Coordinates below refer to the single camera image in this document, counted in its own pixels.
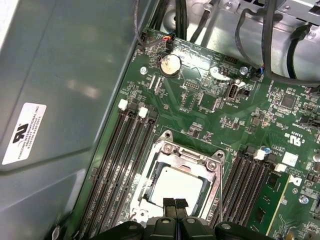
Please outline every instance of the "motherboard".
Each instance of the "motherboard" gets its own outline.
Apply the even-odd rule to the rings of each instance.
[[[177,37],[138,45],[68,236],[145,225],[176,198],[212,228],[231,221],[277,240],[320,239],[318,106],[315,89]]]

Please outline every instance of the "wire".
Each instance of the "wire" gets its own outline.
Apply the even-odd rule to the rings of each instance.
[[[187,3],[186,0],[180,0],[181,11],[181,39],[187,40]]]
[[[160,7],[159,7],[160,11],[159,11],[158,15],[156,16],[157,20],[156,20],[155,27],[154,27],[154,29],[158,30],[158,31],[160,30],[162,20],[165,17],[166,10],[169,5],[169,0],[161,0],[161,1],[159,1],[159,5],[160,5]]]
[[[162,6],[162,4],[160,2],[161,1],[158,2],[158,5],[156,6],[155,12],[151,18],[150,25],[149,25],[150,28],[153,28],[155,26],[155,24],[158,22],[158,17],[159,17],[159,14],[161,11],[161,6]]]
[[[272,35],[274,27],[274,13],[277,8],[277,1],[275,0],[265,0],[264,9],[266,14],[263,17],[263,28],[262,28],[262,40],[261,40],[261,49],[262,49],[262,58],[264,63],[264,72],[265,75],[274,80],[275,82],[280,82],[283,84],[290,85],[303,85],[306,87],[315,87],[319,86],[320,82],[316,80],[298,80],[293,78],[288,78],[281,76],[272,72],[271,70],[271,45],[272,45]]]
[[[181,2],[175,0],[175,34],[178,38],[181,38],[182,25],[181,25]]]
[[[244,47],[241,43],[241,39],[240,39],[240,28],[242,27],[242,25],[244,24],[245,20],[246,20],[246,14],[249,14],[251,16],[263,16],[264,12],[253,12],[251,11],[249,8],[245,8],[241,15],[240,15],[240,19],[239,22],[235,28],[235,32],[234,32],[234,38],[235,38],[235,45],[238,48],[239,52],[241,53],[241,55],[245,58],[245,60],[252,65],[255,69],[258,69],[260,67],[260,65],[256,64],[253,60],[251,60],[251,58],[246,54]]]
[[[138,24],[139,5],[140,5],[140,0],[135,0],[135,6],[134,6],[134,34],[135,34],[135,38],[137,39],[139,44],[145,48],[158,45],[159,43],[161,43],[165,39],[161,38],[161,39],[157,39],[157,40],[150,42],[150,43],[145,43],[140,37],[139,24]]]
[[[294,30],[294,32],[290,36],[291,43],[289,45],[289,49],[286,55],[286,68],[288,70],[290,78],[292,79],[297,78],[294,65],[294,55],[297,45],[300,41],[305,39],[305,37],[310,33],[311,26],[311,24],[299,26]]]
[[[291,41],[288,49],[288,53],[286,55],[286,68],[288,70],[288,74],[290,78],[292,79],[297,79],[297,75],[294,67],[294,54],[295,54],[298,42],[299,41],[297,39],[294,39]]]
[[[216,2],[217,2],[217,0],[211,0],[209,2],[209,4],[213,6],[214,4],[216,4]],[[204,29],[209,18],[210,18],[210,11],[204,10],[202,17],[200,19],[199,25],[196,28],[196,30],[194,31],[194,33],[190,39],[191,43],[195,43],[197,41],[199,35],[201,34],[202,30]]]

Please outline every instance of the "ul certification label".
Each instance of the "ul certification label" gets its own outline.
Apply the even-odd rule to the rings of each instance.
[[[35,142],[47,106],[26,102],[20,112],[2,165],[26,160]]]

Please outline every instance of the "blue component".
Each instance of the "blue component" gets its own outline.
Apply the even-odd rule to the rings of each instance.
[[[265,149],[263,149],[263,151],[265,152],[265,154],[270,154],[271,153],[271,149],[266,147]]]

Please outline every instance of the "white slot latch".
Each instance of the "white slot latch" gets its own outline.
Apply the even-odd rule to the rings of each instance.
[[[139,117],[144,119],[146,116],[147,116],[147,113],[148,113],[148,108],[145,108],[145,107],[140,107],[140,110],[139,110]]]
[[[127,106],[128,106],[128,101],[127,100],[124,100],[124,99],[121,99],[120,102],[119,102],[119,105],[118,107],[124,111],[127,109]]]

